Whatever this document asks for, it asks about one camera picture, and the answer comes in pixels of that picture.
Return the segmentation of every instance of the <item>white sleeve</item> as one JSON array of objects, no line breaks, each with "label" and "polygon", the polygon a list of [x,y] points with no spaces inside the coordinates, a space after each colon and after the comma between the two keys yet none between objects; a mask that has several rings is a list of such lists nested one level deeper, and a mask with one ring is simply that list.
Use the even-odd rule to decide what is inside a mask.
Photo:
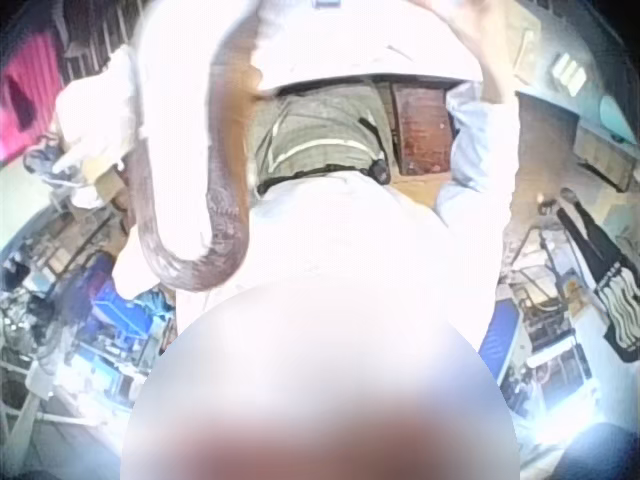
[{"label": "white sleeve", "polygon": [[520,136],[517,100],[489,104],[481,85],[466,83],[447,95],[458,135],[451,152],[452,180],[442,187],[435,211],[456,244],[464,302],[473,319],[459,319],[477,348],[495,304],[503,231],[511,218]]}]

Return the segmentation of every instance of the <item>red fabric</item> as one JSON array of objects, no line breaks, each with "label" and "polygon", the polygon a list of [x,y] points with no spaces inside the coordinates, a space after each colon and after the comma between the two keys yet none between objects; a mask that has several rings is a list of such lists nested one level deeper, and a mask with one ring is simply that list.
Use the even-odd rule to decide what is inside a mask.
[{"label": "red fabric", "polygon": [[[21,103],[28,104],[33,115],[28,127],[21,131],[19,105],[15,105],[17,85]],[[55,110],[55,100],[62,89],[55,43],[51,33],[32,35],[13,55],[0,77],[0,163],[6,163],[35,143],[48,128]]]}]

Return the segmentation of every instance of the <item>hand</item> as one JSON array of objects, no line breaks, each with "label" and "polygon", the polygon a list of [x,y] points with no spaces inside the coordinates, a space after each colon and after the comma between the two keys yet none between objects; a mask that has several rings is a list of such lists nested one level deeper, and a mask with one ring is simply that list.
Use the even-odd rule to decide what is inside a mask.
[{"label": "hand", "polygon": [[484,77],[484,100],[505,103],[514,98],[506,0],[409,1],[440,17],[478,59]]}]

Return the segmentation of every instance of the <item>pink cloth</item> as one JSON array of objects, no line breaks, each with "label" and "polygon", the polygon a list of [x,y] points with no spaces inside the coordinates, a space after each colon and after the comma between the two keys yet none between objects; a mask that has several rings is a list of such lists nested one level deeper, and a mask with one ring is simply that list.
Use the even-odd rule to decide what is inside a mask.
[{"label": "pink cloth", "polygon": [[[16,105],[15,94],[11,95],[11,83],[24,94],[20,94],[22,107]],[[52,34],[32,35],[17,49],[0,78],[0,163],[13,160],[48,129],[61,89]],[[25,104],[33,116],[21,130],[18,109],[24,115]]]}]

